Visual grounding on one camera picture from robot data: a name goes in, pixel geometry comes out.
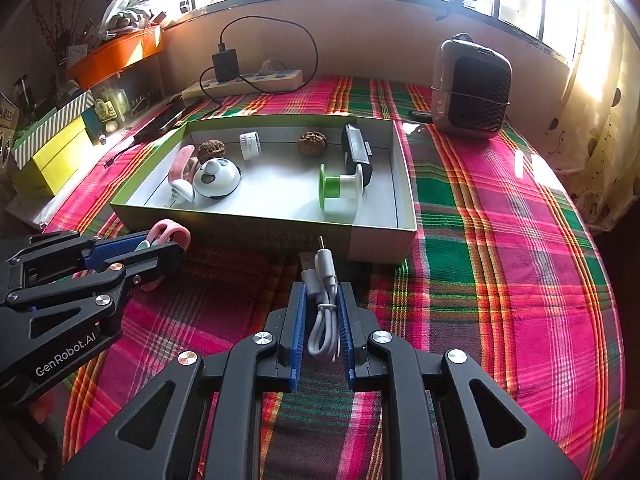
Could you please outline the plaid pink green bedsheet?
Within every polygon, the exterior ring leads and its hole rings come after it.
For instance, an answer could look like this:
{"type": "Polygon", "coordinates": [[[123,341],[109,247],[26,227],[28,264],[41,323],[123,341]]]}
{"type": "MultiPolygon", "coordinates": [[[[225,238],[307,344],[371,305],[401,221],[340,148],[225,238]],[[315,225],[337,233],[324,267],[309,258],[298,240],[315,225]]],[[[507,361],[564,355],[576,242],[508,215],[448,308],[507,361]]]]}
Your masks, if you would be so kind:
{"type": "MultiPolygon", "coordinates": [[[[219,116],[408,118],[430,90],[348,77],[297,96],[230,98],[219,116]]],[[[624,410],[623,338],[596,245],[544,160],[511,125],[486,143],[434,131],[400,134],[416,238],[400,266],[338,270],[358,304],[416,348],[468,352],[595,479],[616,450],[624,410]]],[[[100,162],[47,231],[124,234],[110,203],[156,145],[100,162]]],[[[62,465],[184,349],[228,350],[285,306],[297,255],[191,247],[183,271],[129,301],[124,334],[64,382],[62,465]]],[[[304,364],[296,392],[265,396],[264,479],[382,479],[380,397],[353,393],[342,362],[304,364]]]]}

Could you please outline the white power strip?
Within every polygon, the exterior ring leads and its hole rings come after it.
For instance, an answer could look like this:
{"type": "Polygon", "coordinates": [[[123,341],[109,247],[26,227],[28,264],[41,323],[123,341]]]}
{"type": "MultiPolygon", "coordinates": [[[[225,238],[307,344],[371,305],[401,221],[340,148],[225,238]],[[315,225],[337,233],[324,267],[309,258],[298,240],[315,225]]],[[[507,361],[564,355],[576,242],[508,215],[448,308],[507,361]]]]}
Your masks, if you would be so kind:
{"type": "Polygon", "coordinates": [[[204,79],[200,84],[196,82],[181,92],[184,100],[197,99],[200,96],[211,96],[215,99],[239,94],[265,92],[295,91],[304,82],[302,70],[278,70],[269,75],[248,74],[242,78],[235,78],[226,82],[216,79],[204,79]]]}

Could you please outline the black phone on bed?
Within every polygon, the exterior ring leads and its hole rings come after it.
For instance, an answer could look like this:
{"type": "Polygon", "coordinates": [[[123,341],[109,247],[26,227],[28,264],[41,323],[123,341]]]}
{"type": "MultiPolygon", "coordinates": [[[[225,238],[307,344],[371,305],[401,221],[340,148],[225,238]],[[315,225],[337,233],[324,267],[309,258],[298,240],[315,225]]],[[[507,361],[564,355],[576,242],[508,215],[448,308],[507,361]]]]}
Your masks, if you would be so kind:
{"type": "Polygon", "coordinates": [[[111,167],[114,164],[114,161],[118,159],[121,154],[129,151],[130,148],[134,148],[140,144],[147,144],[158,139],[167,131],[174,128],[175,125],[177,125],[177,122],[180,122],[181,119],[186,118],[186,116],[192,113],[203,103],[203,101],[203,98],[185,100],[182,96],[174,96],[160,114],[156,115],[153,119],[144,124],[143,127],[134,134],[129,144],[114,155],[111,155],[103,163],[103,167],[111,167]]]}

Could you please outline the black rectangular device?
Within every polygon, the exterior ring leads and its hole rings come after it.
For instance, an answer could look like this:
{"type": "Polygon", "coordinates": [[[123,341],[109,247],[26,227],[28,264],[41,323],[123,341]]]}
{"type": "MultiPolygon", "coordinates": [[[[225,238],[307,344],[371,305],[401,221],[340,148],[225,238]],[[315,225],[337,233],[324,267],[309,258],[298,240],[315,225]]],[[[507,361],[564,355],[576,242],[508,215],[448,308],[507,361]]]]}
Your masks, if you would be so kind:
{"type": "Polygon", "coordinates": [[[372,177],[370,150],[363,139],[361,130],[352,124],[346,124],[341,134],[341,147],[346,174],[356,174],[357,167],[362,171],[363,186],[367,186],[372,177]]]}

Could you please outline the cream dotted curtain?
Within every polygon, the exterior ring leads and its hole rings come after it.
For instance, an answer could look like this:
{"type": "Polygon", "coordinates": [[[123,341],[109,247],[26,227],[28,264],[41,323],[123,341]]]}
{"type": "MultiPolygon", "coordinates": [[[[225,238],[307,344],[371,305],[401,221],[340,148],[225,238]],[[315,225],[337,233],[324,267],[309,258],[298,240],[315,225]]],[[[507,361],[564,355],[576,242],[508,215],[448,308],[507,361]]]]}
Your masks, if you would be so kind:
{"type": "Polygon", "coordinates": [[[587,0],[558,126],[542,150],[592,232],[639,200],[639,45],[610,0],[587,0]]]}

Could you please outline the yellow box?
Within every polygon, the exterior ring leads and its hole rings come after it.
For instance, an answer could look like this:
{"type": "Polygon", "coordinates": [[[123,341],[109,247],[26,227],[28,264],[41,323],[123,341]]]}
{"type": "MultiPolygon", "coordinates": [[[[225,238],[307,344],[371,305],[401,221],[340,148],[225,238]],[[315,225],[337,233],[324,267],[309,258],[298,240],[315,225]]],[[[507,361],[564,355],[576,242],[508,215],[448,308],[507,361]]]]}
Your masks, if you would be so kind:
{"type": "Polygon", "coordinates": [[[55,196],[91,154],[92,148],[84,120],[78,116],[13,175],[17,192],[30,200],[55,196]]]}

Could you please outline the brown walnut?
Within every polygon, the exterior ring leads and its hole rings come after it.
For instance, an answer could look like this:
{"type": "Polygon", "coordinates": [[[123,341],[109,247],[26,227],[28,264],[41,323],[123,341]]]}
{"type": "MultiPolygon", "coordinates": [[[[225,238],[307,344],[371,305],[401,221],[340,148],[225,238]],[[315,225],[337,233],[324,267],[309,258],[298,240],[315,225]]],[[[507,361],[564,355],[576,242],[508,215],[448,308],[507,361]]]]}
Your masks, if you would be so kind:
{"type": "Polygon", "coordinates": [[[307,157],[320,157],[328,149],[326,136],[319,131],[303,133],[296,141],[299,154],[307,157]]]}
{"type": "Polygon", "coordinates": [[[221,158],[226,154],[226,146],[224,142],[217,139],[207,140],[198,147],[196,157],[201,165],[204,165],[209,159],[221,158]]]}

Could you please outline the grey portable heater fan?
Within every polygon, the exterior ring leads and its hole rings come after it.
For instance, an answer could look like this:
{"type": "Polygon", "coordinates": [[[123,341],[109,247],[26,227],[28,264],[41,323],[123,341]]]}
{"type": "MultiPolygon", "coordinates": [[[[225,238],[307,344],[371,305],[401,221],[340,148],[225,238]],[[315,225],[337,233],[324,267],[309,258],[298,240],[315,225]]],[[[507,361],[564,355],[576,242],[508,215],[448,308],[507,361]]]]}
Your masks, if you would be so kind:
{"type": "Polygon", "coordinates": [[[431,108],[410,110],[409,118],[442,133],[490,139],[506,118],[511,82],[504,55],[459,32],[436,51],[431,108]]]}

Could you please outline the orange planter tray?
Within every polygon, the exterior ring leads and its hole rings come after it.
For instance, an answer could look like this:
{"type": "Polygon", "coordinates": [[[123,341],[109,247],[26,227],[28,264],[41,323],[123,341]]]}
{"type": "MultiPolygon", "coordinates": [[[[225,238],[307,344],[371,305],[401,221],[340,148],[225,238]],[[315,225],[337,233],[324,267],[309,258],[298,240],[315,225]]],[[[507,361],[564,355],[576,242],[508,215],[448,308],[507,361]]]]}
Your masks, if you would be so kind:
{"type": "Polygon", "coordinates": [[[102,44],[70,66],[65,76],[82,90],[88,90],[129,66],[160,53],[163,48],[160,25],[147,27],[102,44]]]}

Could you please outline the pink white clip toy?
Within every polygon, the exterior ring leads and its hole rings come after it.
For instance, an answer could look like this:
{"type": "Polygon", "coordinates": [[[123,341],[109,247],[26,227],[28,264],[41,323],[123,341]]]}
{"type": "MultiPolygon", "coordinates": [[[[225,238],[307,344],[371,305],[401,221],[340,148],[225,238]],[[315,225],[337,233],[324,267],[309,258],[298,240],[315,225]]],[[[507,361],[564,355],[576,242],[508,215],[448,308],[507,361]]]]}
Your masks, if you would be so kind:
{"type": "Polygon", "coordinates": [[[198,170],[198,158],[194,152],[195,146],[193,144],[180,148],[167,175],[172,196],[183,198],[188,203],[193,203],[195,200],[193,178],[198,170]]]}

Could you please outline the white shallow box green rim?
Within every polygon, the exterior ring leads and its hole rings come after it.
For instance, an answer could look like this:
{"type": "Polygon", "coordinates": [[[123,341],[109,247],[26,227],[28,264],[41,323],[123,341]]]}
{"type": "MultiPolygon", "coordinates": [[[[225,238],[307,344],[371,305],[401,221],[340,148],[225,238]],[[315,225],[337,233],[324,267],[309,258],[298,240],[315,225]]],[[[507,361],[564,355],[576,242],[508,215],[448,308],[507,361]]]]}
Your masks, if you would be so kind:
{"type": "Polygon", "coordinates": [[[172,130],[111,200],[129,231],[149,229],[171,218],[203,244],[264,252],[309,252],[324,240],[334,255],[352,261],[399,264],[409,255],[418,227],[407,165],[406,136],[412,122],[341,115],[253,115],[186,122],[172,130]],[[319,205],[319,168],[343,167],[341,130],[359,127],[372,150],[373,174],[357,208],[332,200],[319,205]],[[246,162],[239,135],[257,131],[262,156],[246,162]],[[326,136],[320,157],[299,154],[305,132],[326,136]],[[217,139],[239,165],[242,179],[229,197],[199,197],[188,205],[171,197],[169,166],[180,148],[217,139]]]}

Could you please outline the pink scissors-like clip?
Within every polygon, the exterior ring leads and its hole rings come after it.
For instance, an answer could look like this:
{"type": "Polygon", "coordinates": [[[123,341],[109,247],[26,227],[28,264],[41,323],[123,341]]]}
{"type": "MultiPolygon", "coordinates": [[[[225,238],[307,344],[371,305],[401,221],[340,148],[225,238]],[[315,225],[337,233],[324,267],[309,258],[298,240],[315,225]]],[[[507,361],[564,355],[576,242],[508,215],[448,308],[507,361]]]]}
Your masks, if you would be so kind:
{"type": "Polygon", "coordinates": [[[144,280],[144,283],[140,286],[145,292],[150,292],[163,281],[167,274],[171,274],[178,269],[186,250],[191,243],[191,234],[187,228],[170,219],[163,219],[156,222],[150,232],[146,234],[144,240],[142,240],[134,250],[148,249],[157,245],[165,245],[168,243],[175,243],[180,247],[180,252],[176,252],[171,258],[166,257],[164,259],[164,267],[160,270],[156,280],[144,280]]]}

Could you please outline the green and white spool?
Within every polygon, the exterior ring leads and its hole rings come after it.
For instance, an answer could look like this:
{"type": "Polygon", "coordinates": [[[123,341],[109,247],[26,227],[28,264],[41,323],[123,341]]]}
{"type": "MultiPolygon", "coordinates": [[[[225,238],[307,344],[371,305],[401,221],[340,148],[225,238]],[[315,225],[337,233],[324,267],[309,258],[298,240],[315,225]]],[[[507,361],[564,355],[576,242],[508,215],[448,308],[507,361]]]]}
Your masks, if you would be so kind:
{"type": "Polygon", "coordinates": [[[326,165],[319,168],[319,205],[326,209],[327,200],[354,200],[357,208],[360,207],[363,198],[363,171],[360,164],[356,165],[353,174],[339,174],[331,176],[326,173],[326,165]]]}

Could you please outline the striped white green box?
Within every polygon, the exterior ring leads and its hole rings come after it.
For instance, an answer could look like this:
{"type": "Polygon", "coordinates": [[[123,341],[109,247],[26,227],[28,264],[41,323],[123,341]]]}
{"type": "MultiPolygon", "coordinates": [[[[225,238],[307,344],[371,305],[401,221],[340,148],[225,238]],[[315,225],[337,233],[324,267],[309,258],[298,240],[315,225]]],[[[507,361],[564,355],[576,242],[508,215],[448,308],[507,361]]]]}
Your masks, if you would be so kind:
{"type": "Polygon", "coordinates": [[[17,169],[22,170],[43,145],[46,145],[85,110],[93,107],[95,100],[92,92],[87,90],[59,110],[50,110],[39,122],[30,127],[12,148],[17,169]]]}

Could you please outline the white round panda toy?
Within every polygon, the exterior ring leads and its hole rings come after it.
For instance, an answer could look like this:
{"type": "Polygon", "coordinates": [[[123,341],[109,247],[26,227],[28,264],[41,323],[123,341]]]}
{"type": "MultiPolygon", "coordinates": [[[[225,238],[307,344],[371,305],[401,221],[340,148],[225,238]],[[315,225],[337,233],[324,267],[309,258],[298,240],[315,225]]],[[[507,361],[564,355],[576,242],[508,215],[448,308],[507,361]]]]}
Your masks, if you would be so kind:
{"type": "Polygon", "coordinates": [[[194,190],[208,198],[226,197],[241,181],[241,170],[230,159],[211,158],[198,167],[193,178],[194,190]]]}

